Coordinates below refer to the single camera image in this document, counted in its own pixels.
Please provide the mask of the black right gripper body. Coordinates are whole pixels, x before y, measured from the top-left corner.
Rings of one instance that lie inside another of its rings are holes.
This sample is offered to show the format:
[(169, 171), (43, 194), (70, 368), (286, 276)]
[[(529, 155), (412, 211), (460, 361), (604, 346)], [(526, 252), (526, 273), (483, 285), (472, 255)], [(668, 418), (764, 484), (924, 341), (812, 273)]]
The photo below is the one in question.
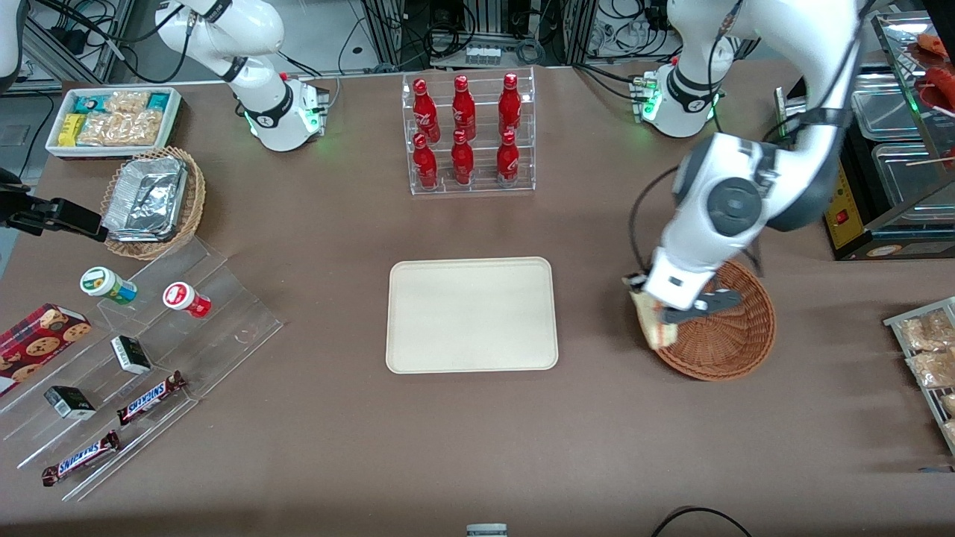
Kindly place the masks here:
[(33, 201), (28, 196), (31, 187), (22, 183), (20, 177), (4, 168), (1, 168), (1, 187), (1, 227), (34, 232), (34, 227), (25, 227), (23, 224), (11, 221), (15, 214), (33, 207)]

